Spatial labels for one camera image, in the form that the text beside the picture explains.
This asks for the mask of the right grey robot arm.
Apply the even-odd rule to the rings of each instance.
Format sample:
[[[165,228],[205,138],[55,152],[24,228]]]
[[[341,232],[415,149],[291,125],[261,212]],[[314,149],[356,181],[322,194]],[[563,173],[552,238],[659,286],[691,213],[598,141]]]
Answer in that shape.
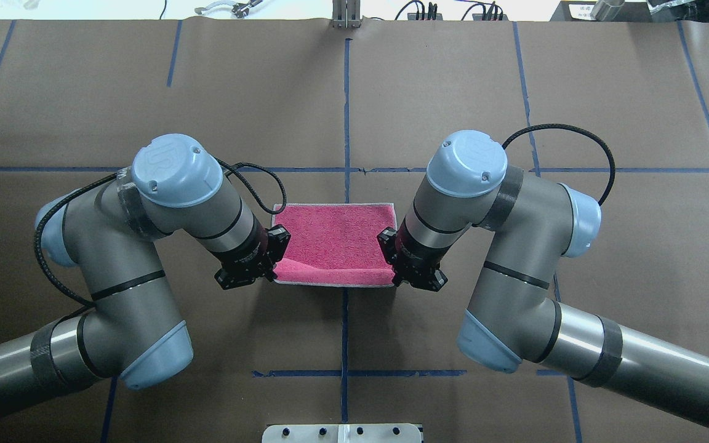
[[[377,235],[394,285],[437,292],[441,260],[470,228],[494,233],[462,327],[461,352],[513,373],[524,360],[709,428],[709,357],[548,296],[559,259],[587,252],[601,204],[509,164],[476,130],[444,138],[397,229]]]

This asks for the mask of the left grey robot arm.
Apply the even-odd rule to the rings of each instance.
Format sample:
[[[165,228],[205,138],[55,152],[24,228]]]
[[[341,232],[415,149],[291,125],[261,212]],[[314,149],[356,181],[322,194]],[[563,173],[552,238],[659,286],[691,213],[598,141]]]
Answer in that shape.
[[[90,299],[79,311],[0,344],[0,418],[118,377],[146,389],[188,367],[188,326],[155,248],[182,230],[220,262],[225,289],[276,279],[290,242],[282,225],[265,228],[222,164],[189,135],[154,138],[132,165],[45,205],[34,254],[59,290],[73,294],[47,258],[81,269]]]

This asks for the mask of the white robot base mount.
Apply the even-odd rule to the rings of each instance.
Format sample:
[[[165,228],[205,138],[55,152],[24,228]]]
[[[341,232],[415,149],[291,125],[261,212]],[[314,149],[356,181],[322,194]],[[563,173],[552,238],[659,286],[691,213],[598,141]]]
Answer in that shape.
[[[424,442],[420,425],[413,423],[332,423],[271,425],[262,442]]]

